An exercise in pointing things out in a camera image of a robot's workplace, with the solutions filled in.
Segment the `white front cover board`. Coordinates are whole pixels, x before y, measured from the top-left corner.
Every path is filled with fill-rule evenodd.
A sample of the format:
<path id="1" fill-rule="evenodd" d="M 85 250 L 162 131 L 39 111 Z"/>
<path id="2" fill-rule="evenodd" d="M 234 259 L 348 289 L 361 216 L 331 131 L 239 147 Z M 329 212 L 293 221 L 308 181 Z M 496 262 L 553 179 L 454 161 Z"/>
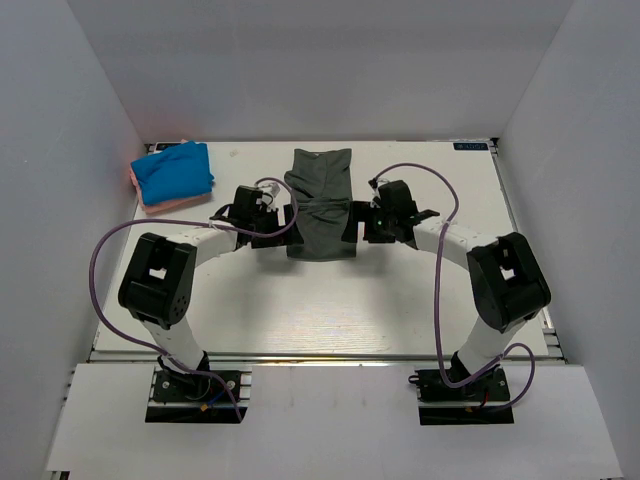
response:
<path id="1" fill-rule="evenodd" d="M 238 425 L 149 424 L 148 365 L 81 365 L 48 469 L 73 479 L 604 479 L 580 367 L 541 367 L 508 425 L 423 426 L 409 368 L 257 366 Z"/>

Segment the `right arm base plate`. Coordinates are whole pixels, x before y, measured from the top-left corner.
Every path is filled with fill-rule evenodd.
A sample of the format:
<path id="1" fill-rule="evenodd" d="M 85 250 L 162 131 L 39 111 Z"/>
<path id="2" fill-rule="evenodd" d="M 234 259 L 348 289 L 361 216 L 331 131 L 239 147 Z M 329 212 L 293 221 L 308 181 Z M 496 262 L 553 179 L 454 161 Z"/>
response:
<path id="1" fill-rule="evenodd" d="M 497 368 L 475 383 L 451 389 L 437 369 L 416 370 L 408 377 L 416 388 L 421 426 L 509 425 L 514 423 L 505 372 Z"/>

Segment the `aluminium table frame rail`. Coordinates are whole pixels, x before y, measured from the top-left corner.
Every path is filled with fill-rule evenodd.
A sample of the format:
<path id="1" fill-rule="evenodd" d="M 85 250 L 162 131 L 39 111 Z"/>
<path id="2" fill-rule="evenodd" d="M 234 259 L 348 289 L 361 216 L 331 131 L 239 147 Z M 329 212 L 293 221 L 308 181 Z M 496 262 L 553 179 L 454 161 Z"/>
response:
<path id="1" fill-rule="evenodd" d="M 533 306 L 536 304 L 534 312 L 529 314 L 527 319 L 536 316 L 541 323 L 546 345 L 551 349 L 551 352 L 546 354 L 545 357 L 551 360 L 564 361 L 565 358 L 561 350 L 556 329 L 547 312 L 547 306 L 551 301 L 551 292 L 535 258 L 532 247 L 529 245 L 529 241 L 517 225 L 515 213 L 507 193 L 506 181 L 499 169 L 498 141 L 498 138 L 491 138 L 488 142 L 488 147 L 493 159 L 507 212 L 514 228 L 514 233 L 509 234 L 508 237 L 515 241 L 515 245 L 510 249 L 510 252 L 515 254 L 517 260 L 515 270 L 516 277 L 518 278 L 517 282 L 523 284 L 521 287 L 523 293 L 517 294 L 517 299 L 513 301 L 513 304 L 518 308 L 520 308 L 520 304 L 523 306 Z"/>

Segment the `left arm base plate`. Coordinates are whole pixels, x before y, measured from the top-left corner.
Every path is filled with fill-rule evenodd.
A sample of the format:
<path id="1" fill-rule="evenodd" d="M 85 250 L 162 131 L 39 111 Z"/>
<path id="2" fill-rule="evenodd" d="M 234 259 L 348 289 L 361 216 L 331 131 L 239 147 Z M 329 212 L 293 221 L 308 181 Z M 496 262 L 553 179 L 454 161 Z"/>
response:
<path id="1" fill-rule="evenodd" d="M 250 373 L 222 370 L 211 377 L 179 377 L 160 368 L 151 380 L 145 422 L 147 424 L 237 425 L 248 410 Z"/>

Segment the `blue logo sticker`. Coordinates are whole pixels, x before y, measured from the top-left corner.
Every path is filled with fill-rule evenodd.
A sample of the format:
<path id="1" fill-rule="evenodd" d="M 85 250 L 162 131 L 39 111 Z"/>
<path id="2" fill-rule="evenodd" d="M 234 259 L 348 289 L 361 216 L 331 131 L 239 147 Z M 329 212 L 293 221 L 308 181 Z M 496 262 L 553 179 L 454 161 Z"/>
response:
<path id="1" fill-rule="evenodd" d="M 453 147 L 456 151 L 488 151 L 489 146 L 486 142 L 454 142 Z"/>

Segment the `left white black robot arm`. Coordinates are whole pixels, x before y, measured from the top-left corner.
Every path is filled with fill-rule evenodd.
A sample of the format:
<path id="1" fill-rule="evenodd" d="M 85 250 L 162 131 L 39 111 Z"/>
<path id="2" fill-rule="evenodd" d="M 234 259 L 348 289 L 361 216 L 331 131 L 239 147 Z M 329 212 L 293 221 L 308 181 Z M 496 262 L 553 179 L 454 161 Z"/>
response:
<path id="1" fill-rule="evenodd" d="M 208 223 L 169 237 L 142 235 L 118 292 L 118 302 L 149 331 L 162 368 L 178 373 L 177 387 L 199 399 L 211 387 L 206 352 L 196 342 L 186 318 L 196 268 L 249 246 L 254 249 L 301 245 L 296 226 L 298 204 L 283 207 L 279 223 L 275 199 L 286 185 L 266 177 L 237 188 L 232 203 Z"/>

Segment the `dark grey t-shirt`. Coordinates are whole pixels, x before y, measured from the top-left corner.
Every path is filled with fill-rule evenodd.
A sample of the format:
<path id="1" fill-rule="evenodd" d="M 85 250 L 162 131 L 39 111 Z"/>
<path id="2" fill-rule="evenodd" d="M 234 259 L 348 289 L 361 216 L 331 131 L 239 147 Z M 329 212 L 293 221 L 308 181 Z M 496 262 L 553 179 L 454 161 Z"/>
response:
<path id="1" fill-rule="evenodd" d="M 294 151 L 293 166 L 284 180 L 298 202 L 296 226 L 303 243 L 287 248 L 289 258 L 323 262 L 356 256 L 356 245 L 342 240 L 353 200 L 351 159 L 350 149 Z"/>

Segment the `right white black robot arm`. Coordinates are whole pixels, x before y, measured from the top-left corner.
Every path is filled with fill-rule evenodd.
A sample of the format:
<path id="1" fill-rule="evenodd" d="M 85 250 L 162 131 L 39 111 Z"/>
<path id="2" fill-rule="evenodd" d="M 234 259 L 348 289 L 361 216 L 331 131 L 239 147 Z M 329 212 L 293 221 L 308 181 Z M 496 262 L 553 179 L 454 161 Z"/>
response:
<path id="1" fill-rule="evenodd" d="M 342 239 L 354 243 L 401 243 L 436 256 L 434 288 L 449 261 L 469 274 L 478 318 L 449 366 L 439 367 L 444 384 L 472 399 L 515 345 L 515 334 L 551 301 L 551 291 L 524 235 L 481 234 L 455 224 L 452 216 L 420 210 L 403 181 L 372 182 L 369 202 L 354 201 Z"/>

